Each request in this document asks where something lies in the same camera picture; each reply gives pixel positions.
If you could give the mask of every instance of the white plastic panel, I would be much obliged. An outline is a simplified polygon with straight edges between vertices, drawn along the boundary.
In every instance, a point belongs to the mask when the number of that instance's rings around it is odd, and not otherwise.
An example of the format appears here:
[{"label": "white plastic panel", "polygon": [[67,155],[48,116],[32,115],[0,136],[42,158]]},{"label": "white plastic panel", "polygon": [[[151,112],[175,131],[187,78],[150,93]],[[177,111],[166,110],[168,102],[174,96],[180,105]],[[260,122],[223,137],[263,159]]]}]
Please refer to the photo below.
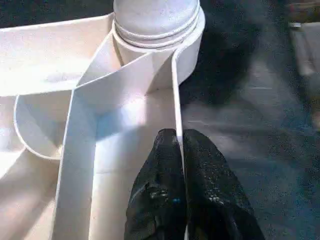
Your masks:
[{"label": "white plastic panel", "polygon": [[0,29],[0,96],[74,88],[112,20],[109,14]]},{"label": "white plastic panel", "polygon": [[94,174],[96,118],[75,94],[59,170],[52,240],[87,240]]}]

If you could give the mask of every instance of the white cylindrical post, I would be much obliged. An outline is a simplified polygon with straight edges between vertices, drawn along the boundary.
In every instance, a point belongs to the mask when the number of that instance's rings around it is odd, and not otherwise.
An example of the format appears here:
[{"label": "white cylindrical post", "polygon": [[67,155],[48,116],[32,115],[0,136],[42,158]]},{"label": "white cylindrical post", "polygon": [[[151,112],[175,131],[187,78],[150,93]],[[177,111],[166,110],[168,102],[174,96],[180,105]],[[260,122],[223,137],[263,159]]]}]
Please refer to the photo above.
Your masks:
[{"label": "white cylindrical post", "polygon": [[199,0],[115,0],[117,33],[140,48],[167,48],[186,39],[197,26]]}]

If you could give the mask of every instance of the white plastic divider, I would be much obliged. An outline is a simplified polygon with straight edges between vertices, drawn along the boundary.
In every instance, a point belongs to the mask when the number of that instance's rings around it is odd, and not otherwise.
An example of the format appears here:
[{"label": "white plastic divider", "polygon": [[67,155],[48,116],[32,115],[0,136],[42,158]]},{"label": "white plastic divider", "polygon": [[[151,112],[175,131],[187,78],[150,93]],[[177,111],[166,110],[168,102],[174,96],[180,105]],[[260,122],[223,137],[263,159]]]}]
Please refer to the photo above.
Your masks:
[{"label": "white plastic divider", "polygon": [[[26,149],[14,156],[0,152],[0,158],[0,239],[48,239],[59,162],[44,161]],[[11,160],[5,169],[3,163]]]},{"label": "white plastic divider", "polygon": [[14,96],[0,96],[0,152],[17,152],[24,147],[14,126],[15,100]]},{"label": "white plastic divider", "polygon": [[77,86],[105,76],[106,74],[116,72],[123,65],[121,56],[116,47],[114,37],[111,32],[105,37],[92,61],[79,80]]},{"label": "white plastic divider", "polygon": [[112,21],[113,13],[0,29],[0,96],[73,89]]},{"label": "white plastic divider", "polygon": [[71,92],[46,92],[16,98],[15,130],[30,152],[49,160],[61,158]]}]

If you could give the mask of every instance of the white compartment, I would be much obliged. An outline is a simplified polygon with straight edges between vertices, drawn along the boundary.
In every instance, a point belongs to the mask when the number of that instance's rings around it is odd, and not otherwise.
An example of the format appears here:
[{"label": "white compartment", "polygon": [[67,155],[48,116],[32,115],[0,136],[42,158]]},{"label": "white compartment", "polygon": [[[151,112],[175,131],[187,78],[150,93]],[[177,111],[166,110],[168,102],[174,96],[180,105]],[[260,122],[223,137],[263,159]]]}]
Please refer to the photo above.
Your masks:
[{"label": "white compartment", "polygon": [[59,160],[65,133],[71,90],[20,95],[14,123],[25,146],[35,155]]},{"label": "white compartment", "polygon": [[162,66],[148,53],[74,91],[53,240],[123,239],[133,181],[158,131],[176,128],[172,81],[155,82]]},{"label": "white compartment", "polygon": [[0,152],[0,240],[49,239],[59,162]]},{"label": "white compartment", "polygon": [[0,29],[0,96],[74,88],[112,20],[109,14]]}]

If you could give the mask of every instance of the white plastic structure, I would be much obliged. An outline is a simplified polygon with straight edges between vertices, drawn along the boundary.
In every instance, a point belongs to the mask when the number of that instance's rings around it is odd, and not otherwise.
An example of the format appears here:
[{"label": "white plastic structure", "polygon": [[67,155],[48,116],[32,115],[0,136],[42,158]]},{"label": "white plastic structure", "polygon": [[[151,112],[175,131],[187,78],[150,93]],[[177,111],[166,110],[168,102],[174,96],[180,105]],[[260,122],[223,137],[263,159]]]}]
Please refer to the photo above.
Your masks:
[{"label": "white plastic structure", "polygon": [[[196,0],[155,0],[159,16],[172,16],[150,28],[142,18],[152,12],[127,15],[125,2],[114,3],[115,19],[0,29],[0,151],[16,153],[0,178],[0,240],[122,240],[131,187],[158,131],[176,129],[182,144],[179,84],[196,66],[204,13]],[[11,185],[15,168],[22,183]],[[19,202],[1,201],[19,191]],[[41,217],[7,218],[28,211]]]}]

